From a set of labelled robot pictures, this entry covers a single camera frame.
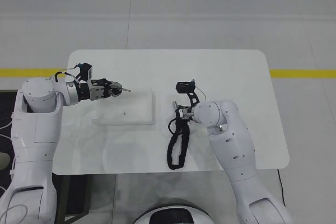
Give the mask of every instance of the yellow floor stripe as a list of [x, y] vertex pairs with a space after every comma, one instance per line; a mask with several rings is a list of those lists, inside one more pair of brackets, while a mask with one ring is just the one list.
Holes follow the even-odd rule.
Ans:
[[1, 69], [0, 78], [50, 77], [61, 68]]
[[[60, 68], [0, 69], [0, 78], [50, 77]], [[272, 69], [272, 78], [336, 78], [336, 70]]]
[[336, 78], [336, 70], [282, 70], [271, 69], [272, 78]]

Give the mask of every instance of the white table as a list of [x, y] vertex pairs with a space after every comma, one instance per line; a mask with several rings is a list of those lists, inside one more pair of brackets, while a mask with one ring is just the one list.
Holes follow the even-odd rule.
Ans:
[[[94, 79], [117, 81], [125, 88], [151, 88], [155, 124], [148, 128], [91, 124], [98, 101], [81, 101], [64, 108], [61, 140], [53, 163], [55, 174], [170, 172], [166, 151], [171, 137], [167, 125], [174, 117], [172, 102], [189, 105], [187, 95], [178, 94], [175, 85], [192, 79], [208, 100], [231, 99], [237, 103], [255, 144], [258, 169], [281, 169], [289, 162], [267, 61], [260, 51], [77, 50], [71, 54], [68, 67], [83, 62], [93, 65]], [[222, 168], [211, 150], [206, 129], [194, 124], [185, 166], [175, 172], [210, 170]]]

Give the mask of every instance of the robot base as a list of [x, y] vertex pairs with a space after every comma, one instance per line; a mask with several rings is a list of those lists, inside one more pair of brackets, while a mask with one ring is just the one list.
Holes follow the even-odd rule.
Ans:
[[195, 204], [178, 199], [156, 204], [139, 216], [133, 224], [193, 223], [214, 224], [210, 216]]

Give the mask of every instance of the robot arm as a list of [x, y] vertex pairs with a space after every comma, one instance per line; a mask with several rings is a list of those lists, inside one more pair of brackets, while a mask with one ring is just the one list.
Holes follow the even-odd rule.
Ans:
[[11, 128], [15, 169], [10, 186], [0, 198], [0, 223], [16, 224], [23, 217], [22, 223], [54, 223], [57, 194], [52, 162], [60, 139], [63, 106], [117, 97], [125, 90], [117, 82], [92, 80], [92, 66], [87, 63], [77, 67], [80, 73], [72, 82], [31, 78], [17, 92]]
[[191, 105], [178, 106], [176, 112], [181, 119], [207, 128], [213, 152], [234, 190], [240, 223], [292, 223], [288, 210], [266, 190], [257, 176], [253, 140], [236, 104], [230, 100], [199, 102], [194, 89], [194, 80], [177, 83], [177, 92], [187, 94]]

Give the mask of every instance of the floor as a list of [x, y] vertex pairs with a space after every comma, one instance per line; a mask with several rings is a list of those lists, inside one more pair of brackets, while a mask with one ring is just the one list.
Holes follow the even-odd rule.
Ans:
[[[336, 0], [0, 0], [0, 67], [59, 68], [77, 49], [259, 49], [270, 69], [336, 69]], [[0, 87], [22, 80], [0, 79]], [[290, 153], [281, 170], [296, 223], [336, 223], [336, 80], [273, 79]], [[276, 170], [259, 175], [277, 198]], [[77, 223], [132, 223], [183, 198], [238, 223], [223, 172], [95, 176]]]

